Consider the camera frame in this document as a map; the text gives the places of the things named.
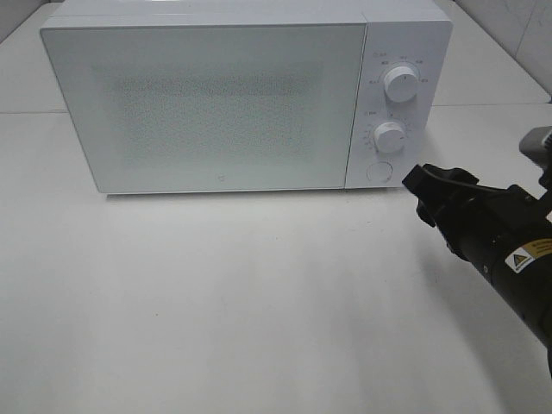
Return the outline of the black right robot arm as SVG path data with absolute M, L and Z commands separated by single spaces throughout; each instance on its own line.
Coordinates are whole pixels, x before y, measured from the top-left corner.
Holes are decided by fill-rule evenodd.
M 480 185 L 471 173 L 416 165 L 403 180 L 417 214 L 449 250 L 469 262 L 551 347 L 551 196 L 534 198 L 517 185 Z

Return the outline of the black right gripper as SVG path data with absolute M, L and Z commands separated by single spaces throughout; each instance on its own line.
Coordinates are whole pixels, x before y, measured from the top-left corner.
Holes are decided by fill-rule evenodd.
M 464 169 L 442 169 L 431 164 L 414 166 L 402 184 L 417 198 L 416 212 L 420 219 L 438 229 L 449 250 L 461 259 L 466 257 L 460 241 L 468 226 L 467 208 L 500 193 L 499 188 L 480 185 Z

